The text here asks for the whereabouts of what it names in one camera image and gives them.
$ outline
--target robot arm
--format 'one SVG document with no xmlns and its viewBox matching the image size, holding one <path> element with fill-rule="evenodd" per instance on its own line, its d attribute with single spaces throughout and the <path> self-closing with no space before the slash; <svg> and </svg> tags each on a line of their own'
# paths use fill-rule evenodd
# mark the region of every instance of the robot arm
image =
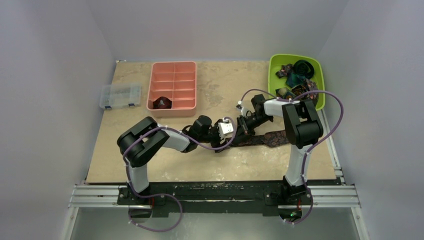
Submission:
<svg viewBox="0 0 424 240">
<path fill-rule="evenodd" d="M 122 134 L 118 140 L 120 153 L 124 152 L 142 135 L 148 131 L 162 127 L 152 117 L 146 117 L 132 128 Z M 233 132 L 233 125 L 224 119 L 218 120 L 214 126 L 207 116 L 200 116 L 193 125 L 185 127 L 181 132 L 201 143 L 210 143 L 217 148 L 229 134 Z M 190 141 L 186 136 L 172 130 L 162 129 L 148 136 L 146 141 L 142 140 L 134 145 L 126 155 L 129 164 L 129 177 L 134 189 L 140 193 L 149 186 L 147 174 L 147 163 L 153 158 L 160 148 L 175 149 L 182 153 L 188 153 L 196 149 L 197 143 Z"/>
<path fill-rule="evenodd" d="M 291 143 L 291 154 L 289 167 L 284 181 L 287 187 L 297 188 L 303 185 L 302 163 L 306 151 L 315 144 L 323 135 L 321 125 L 315 106 L 311 100 L 285 102 L 277 99 L 265 100 L 262 94 L 255 95 L 251 99 L 254 111 L 248 111 L 241 102 L 237 108 L 241 116 L 237 118 L 237 129 L 233 129 L 231 123 L 219 119 L 213 126 L 212 120 L 204 115 L 185 127 L 181 132 L 190 136 L 200 143 L 210 143 L 213 148 L 221 147 L 226 142 L 225 138 L 235 131 L 233 143 L 242 143 L 249 136 L 255 135 L 255 128 L 273 121 L 274 116 L 283 117 L 286 136 Z M 117 141 L 121 154 L 133 144 L 140 136 L 148 131 L 160 127 L 153 118 L 146 117 L 131 129 L 122 134 Z M 172 148 L 182 153 L 188 153 L 197 147 L 197 143 L 189 140 L 186 136 L 171 130 L 162 129 L 148 136 L 147 141 L 140 141 L 127 154 L 129 162 L 129 175 L 134 189 L 140 193 L 149 186 L 147 177 L 147 163 L 161 148 Z M 305 162 L 304 180 L 307 180 L 306 169 L 309 164 L 308 155 Z"/>
<path fill-rule="evenodd" d="M 318 117 L 315 106 L 311 100 L 305 101 L 280 101 L 277 99 L 265 100 L 262 94 L 252 98 L 251 103 L 255 113 L 247 116 L 249 112 L 242 102 L 239 101 L 237 108 L 241 111 L 241 116 L 237 118 L 237 123 L 241 125 L 241 130 L 237 131 L 237 140 L 242 141 L 250 135 L 254 135 L 254 128 L 265 123 L 267 120 L 273 121 L 273 117 L 282 117 L 284 120 L 285 132 L 291 144 L 290 160 L 284 180 L 290 187 L 299 187 L 307 181 L 307 169 L 311 158 L 310 153 L 306 157 L 302 179 L 303 158 L 307 150 L 318 139 L 323 136 L 324 129 Z"/>
</svg>

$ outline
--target dark red object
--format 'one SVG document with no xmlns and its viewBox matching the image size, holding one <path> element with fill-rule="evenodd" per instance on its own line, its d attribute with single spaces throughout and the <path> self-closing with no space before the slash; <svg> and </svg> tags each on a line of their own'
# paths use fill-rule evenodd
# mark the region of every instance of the dark red object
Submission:
<svg viewBox="0 0 424 240">
<path fill-rule="evenodd" d="M 172 101 L 165 96 L 161 96 L 153 102 L 153 109 L 170 109 L 170 108 L 172 108 Z"/>
<path fill-rule="evenodd" d="M 264 135 L 254 135 L 250 136 L 247 140 L 240 142 L 238 144 L 231 144 L 232 148 L 237 147 L 246 147 L 246 146 L 257 146 L 257 145 L 266 145 L 270 148 L 275 148 L 281 145 L 286 145 L 289 143 L 289 140 L 286 136 L 286 131 L 270 131 Z"/>
</svg>

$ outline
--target gray floor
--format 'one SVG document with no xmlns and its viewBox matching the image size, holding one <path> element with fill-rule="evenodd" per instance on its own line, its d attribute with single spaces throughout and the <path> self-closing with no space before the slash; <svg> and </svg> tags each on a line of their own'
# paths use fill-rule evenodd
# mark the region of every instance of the gray floor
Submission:
<svg viewBox="0 0 424 240">
<path fill-rule="evenodd" d="M 146 226 L 166 228 L 169 218 L 148 219 Z M 261 214 L 185 213 L 175 229 L 155 233 L 128 224 L 126 209 L 80 209 L 73 240 L 358 240 L 350 208 L 315 208 L 309 218 L 293 226 L 279 217 Z"/>
</svg>

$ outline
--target fabric item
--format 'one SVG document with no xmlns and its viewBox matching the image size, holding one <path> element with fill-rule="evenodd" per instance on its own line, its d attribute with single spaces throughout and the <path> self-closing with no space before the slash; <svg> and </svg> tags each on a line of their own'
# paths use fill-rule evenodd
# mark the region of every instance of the fabric item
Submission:
<svg viewBox="0 0 424 240">
<path fill-rule="evenodd" d="M 288 75 L 287 80 L 285 81 L 285 84 L 287 84 L 287 86 L 289 86 L 290 88 L 294 88 L 295 86 L 301 85 L 304 82 L 305 82 L 304 76 L 291 72 Z"/>
<path fill-rule="evenodd" d="M 286 130 L 281 131 L 270 131 L 264 135 L 250 136 L 246 141 L 240 142 L 238 144 L 231 144 L 232 148 L 237 147 L 246 147 L 246 146 L 258 146 L 266 145 L 270 148 L 275 148 L 281 145 L 289 143 L 289 139 L 286 136 Z"/>
<path fill-rule="evenodd" d="M 317 84 L 310 79 L 305 78 L 305 86 L 308 91 L 318 90 Z M 318 103 L 318 93 L 312 93 L 307 95 L 308 99 L 312 99 L 313 105 L 316 106 Z"/>
<path fill-rule="evenodd" d="M 293 71 L 300 75 L 304 76 L 307 79 L 310 79 L 314 76 L 315 70 L 312 64 L 306 60 L 299 60 L 293 66 Z"/>
<path fill-rule="evenodd" d="M 308 89 L 303 84 L 297 85 L 291 89 L 291 92 L 296 96 L 306 93 L 307 91 Z"/>
<path fill-rule="evenodd" d="M 277 77 L 284 78 L 287 77 L 288 74 L 290 74 L 293 71 L 293 64 L 287 64 L 287 65 L 281 65 L 281 70 L 275 73 Z"/>
<path fill-rule="evenodd" d="M 277 96 L 283 99 L 293 99 L 304 92 L 318 90 L 317 84 L 310 80 L 314 73 L 315 71 L 312 65 L 305 60 L 299 60 L 294 65 L 282 65 L 281 70 L 275 74 L 279 78 L 287 77 L 285 84 L 291 89 L 288 89 L 287 87 L 276 89 L 275 92 Z M 305 97 L 302 97 L 302 99 L 311 99 L 314 106 L 316 106 L 318 103 L 318 93 L 308 94 Z"/>
<path fill-rule="evenodd" d="M 282 87 L 275 90 L 275 93 L 277 97 L 280 97 L 282 99 L 294 99 L 296 95 L 290 91 L 287 87 Z"/>
</svg>

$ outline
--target black mounting plate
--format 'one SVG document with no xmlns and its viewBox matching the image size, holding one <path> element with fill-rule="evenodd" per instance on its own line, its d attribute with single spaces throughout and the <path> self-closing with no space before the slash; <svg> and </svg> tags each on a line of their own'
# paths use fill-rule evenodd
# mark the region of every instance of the black mounting plate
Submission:
<svg viewBox="0 0 424 240">
<path fill-rule="evenodd" d="M 279 216 L 279 205 L 310 205 L 305 194 L 290 201 L 282 197 L 283 181 L 205 181 L 205 182 L 151 182 L 140 193 L 171 194 L 182 205 L 184 213 L 229 213 L 262 214 L 264 217 Z M 341 185 L 340 179 L 308 180 L 310 186 Z M 148 198 L 137 198 L 127 187 L 119 189 L 118 205 L 149 205 Z M 169 197 L 154 198 L 153 217 L 167 217 L 169 213 L 178 213 L 177 203 Z"/>
</svg>

